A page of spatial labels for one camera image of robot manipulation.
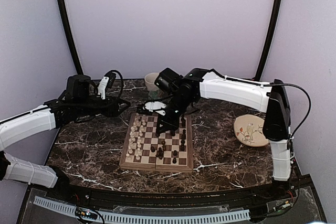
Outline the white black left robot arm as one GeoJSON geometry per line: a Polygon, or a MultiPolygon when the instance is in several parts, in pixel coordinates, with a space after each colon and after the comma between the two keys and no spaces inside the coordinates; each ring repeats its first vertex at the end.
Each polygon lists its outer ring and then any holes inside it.
{"type": "Polygon", "coordinates": [[[14,157],[6,148],[30,136],[61,128],[71,122],[83,122],[87,118],[103,115],[117,117],[130,106],[130,102],[116,97],[101,99],[95,95],[81,102],[54,99],[23,114],[1,121],[1,180],[53,188],[63,201],[74,197],[68,177],[58,168],[38,165],[14,157]]]}

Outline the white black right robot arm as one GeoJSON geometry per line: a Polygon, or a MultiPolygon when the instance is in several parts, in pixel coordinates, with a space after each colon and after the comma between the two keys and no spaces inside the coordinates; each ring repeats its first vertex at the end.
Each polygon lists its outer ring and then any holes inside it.
{"type": "Polygon", "coordinates": [[[291,175],[291,127],[290,105],[286,93],[287,83],[281,80],[257,82],[224,76],[215,69],[195,68],[187,75],[177,74],[170,68],[159,73],[155,85],[171,95],[171,100],[158,108],[156,133],[175,131],[180,117],[187,107],[199,99],[215,99],[244,105],[265,114],[262,132],[270,141],[273,179],[268,188],[273,200],[280,199],[288,191],[291,175]]]}

